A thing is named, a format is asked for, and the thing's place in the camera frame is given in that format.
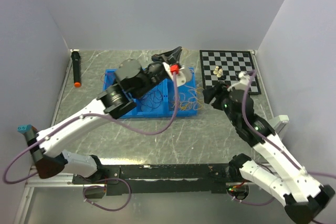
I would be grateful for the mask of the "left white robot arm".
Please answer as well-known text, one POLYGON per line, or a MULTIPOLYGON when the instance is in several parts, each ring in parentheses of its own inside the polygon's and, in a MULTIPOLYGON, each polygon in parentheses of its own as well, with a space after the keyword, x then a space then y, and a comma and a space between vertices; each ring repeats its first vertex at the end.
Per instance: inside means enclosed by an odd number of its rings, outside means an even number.
POLYGON ((35 143, 31 145, 31 155, 39 178, 51 178, 61 172, 79 175, 92 183, 106 178, 108 172, 97 156, 83 156, 65 149, 71 141, 105 123, 113 122, 130 131, 149 136, 166 131, 176 118, 177 110, 174 110, 164 128, 154 132, 133 128, 119 119, 136 108, 135 99, 142 98, 165 79, 172 80, 175 101, 179 100, 178 87, 186 81, 183 72, 185 67, 180 64, 181 53, 182 47, 177 47, 171 51, 154 54, 152 62, 146 68, 135 59, 123 61, 114 72, 113 85, 74 115, 37 132, 35 143))

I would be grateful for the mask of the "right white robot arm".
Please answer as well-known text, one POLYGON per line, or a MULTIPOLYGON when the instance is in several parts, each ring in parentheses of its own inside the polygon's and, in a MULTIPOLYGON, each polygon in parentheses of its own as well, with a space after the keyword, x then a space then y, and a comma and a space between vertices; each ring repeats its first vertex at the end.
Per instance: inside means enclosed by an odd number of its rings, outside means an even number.
POLYGON ((204 102, 224 111, 239 137, 258 152, 275 174, 245 154, 230 161, 229 175, 235 181, 253 182, 277 199, 294 223, 311 223, 335 195, 289 153, 275 129, 254 111, 254 101, 242 89, 229 90, 224 83, 203 90, 204 102))

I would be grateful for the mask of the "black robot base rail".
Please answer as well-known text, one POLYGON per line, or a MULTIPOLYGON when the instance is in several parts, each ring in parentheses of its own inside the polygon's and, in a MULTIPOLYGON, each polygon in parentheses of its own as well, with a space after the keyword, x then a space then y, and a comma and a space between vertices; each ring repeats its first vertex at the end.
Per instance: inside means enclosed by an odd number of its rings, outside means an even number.
POLYGON ((108 196, 128 193, 124 183, 107 178, 125 180, 131 193, 184 193, 211 192, 225 194, 231 185, 248 183, 236 169, 227 163, 217 164, 165 164, 165 165, 106 165, 103 182, 88 181, 80 176, 74 176, 74 185, 106 185, 108 196))

